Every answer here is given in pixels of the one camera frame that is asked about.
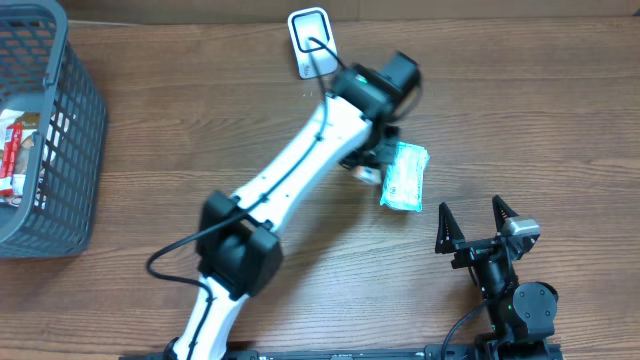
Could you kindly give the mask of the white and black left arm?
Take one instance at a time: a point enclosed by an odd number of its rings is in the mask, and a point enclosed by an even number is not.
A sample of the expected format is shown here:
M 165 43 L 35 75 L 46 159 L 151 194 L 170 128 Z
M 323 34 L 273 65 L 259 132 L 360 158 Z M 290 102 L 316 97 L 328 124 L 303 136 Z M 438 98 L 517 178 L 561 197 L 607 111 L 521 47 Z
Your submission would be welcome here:
M 375 175 L 398 147 L 398 107 L 421 91 L 417 63 L 398 52 L 379 71 L 353 64 L 323 91 L 319 106 L 291 142 L 255 178 L 204 203 L 194 235 L 199 292 L 183 334 L 165 359 L 221 359 L 247 299 L 278 271 L 280 235 L 307 195 L 336 165 Z

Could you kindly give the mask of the orange Kleenex tissue pack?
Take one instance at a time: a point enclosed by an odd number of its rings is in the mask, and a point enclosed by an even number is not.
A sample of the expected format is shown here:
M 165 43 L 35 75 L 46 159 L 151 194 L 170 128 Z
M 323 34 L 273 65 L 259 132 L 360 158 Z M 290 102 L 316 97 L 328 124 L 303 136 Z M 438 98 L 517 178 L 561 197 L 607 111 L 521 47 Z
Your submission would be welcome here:
M 353 176 L 369 185 L 380 185 L 382 183 L 381 171 L 377 168 L 366 166 L 356 166 L 352 170 Z

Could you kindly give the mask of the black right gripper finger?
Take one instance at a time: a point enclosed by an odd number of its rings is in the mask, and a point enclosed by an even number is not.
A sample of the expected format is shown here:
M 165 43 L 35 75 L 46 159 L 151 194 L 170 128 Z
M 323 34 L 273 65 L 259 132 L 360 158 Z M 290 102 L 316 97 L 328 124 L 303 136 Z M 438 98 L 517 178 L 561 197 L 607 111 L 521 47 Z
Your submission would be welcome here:
M 492 207 L 496 230 L 502 233 L 506 221 L 509 218 L 517 217 L 518 214 L 511 207 L 509 207 L 499 195 L 495 195 L 492 198 Z
M 453 253 L 456 251 L 458 245 L 465 242 L 464 234 L 445 202 L 439 205 L 438 211 L 439 224 L 435 252 L 438 254 Z

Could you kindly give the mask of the mint green wipes pack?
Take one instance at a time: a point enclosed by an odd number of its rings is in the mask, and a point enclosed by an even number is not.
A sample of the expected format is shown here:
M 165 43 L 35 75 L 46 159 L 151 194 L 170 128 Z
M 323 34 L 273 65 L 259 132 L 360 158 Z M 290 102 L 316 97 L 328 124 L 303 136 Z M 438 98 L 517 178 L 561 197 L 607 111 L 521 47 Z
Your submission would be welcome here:
M 430 155 L 426 148 L 399 142 L 394 162 L 387 167 L 381 206 L 397 211 L 422 211 L 424 173 Z

